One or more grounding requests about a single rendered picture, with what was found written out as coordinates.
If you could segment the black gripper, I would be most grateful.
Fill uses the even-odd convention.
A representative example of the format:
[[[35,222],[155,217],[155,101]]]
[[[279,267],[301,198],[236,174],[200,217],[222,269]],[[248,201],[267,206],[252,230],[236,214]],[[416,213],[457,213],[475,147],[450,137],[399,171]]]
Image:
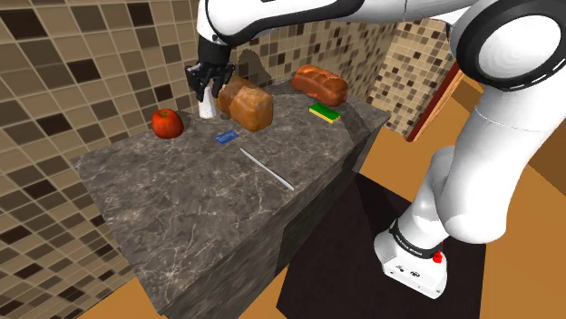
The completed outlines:
[[[231,48],[227,45],[213,43],[203,36],[198,41],[198,62],[185,67],[185,74],[190,88],[195,91],[198,101],[202,101],[205,88],[209,83],[209,69],[212,73],[211,94],[219,97],[221,88],[227,84],[235,70],[235,65],[229,61]]]

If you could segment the light brown bread loaf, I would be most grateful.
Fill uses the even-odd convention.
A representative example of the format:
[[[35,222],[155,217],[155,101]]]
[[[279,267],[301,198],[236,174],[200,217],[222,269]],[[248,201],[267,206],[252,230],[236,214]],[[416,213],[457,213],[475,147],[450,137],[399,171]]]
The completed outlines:
[[[217,107],[248,131],[260,131],[273,121],[272,95],[239,76],[220,90]]]

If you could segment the red apple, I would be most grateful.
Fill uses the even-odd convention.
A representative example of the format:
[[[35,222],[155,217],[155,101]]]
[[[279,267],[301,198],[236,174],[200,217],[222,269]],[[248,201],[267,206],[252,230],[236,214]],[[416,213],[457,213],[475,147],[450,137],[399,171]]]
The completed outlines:
[[[152,115],[151,128],[161,139],[174,139],[183,133],[184,124],[176,111],[159,109]]]

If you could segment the reddish brown bread loaf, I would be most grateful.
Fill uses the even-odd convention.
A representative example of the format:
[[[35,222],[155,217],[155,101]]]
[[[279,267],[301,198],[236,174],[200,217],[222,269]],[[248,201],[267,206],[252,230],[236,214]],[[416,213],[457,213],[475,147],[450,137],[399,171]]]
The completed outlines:
[[[291,80],[291,85],[329,107],[336,107],[347,101],[347,82],[340,76],[312,64],[300,66]]]

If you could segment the green and yellow sponge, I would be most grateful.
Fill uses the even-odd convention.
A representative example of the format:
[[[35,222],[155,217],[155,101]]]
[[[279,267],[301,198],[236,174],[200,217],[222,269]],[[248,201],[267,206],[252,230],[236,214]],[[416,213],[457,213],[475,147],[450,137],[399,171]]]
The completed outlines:
[[[316,102],[309,107],[309,111],[319,118],[323,119],[324,121],[334,123],[337,119],[340,118],[340,114],[337,111],[334,111],[327,107],[326,105]]]

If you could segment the brown wooden door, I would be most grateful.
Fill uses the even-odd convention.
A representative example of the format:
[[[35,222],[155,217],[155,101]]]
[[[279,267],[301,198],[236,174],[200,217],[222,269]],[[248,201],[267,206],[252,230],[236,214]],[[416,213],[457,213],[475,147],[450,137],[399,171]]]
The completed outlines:
[[[434,120],[439,111],[444,107],[445,103],[452,96],[454,90],[464,77],[457,63],[454,63],[450,71],[446,74],[443,82],[438,87],[433,98],[429,101],[425,110],[418,119],[418,122],[406,138],[412,142],[417,140],[425,131],[426,127]]]

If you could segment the dark robot stand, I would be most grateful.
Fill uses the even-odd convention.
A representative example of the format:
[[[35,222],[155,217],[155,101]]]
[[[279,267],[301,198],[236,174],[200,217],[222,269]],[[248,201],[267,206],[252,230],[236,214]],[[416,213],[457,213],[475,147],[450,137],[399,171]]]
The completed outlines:
[[[483,245],[445,240],[448,280],[435,300],[383,273],[374,237],[408,205],[357,175],[291,259],[278,310],[287,319],[480,319]]]

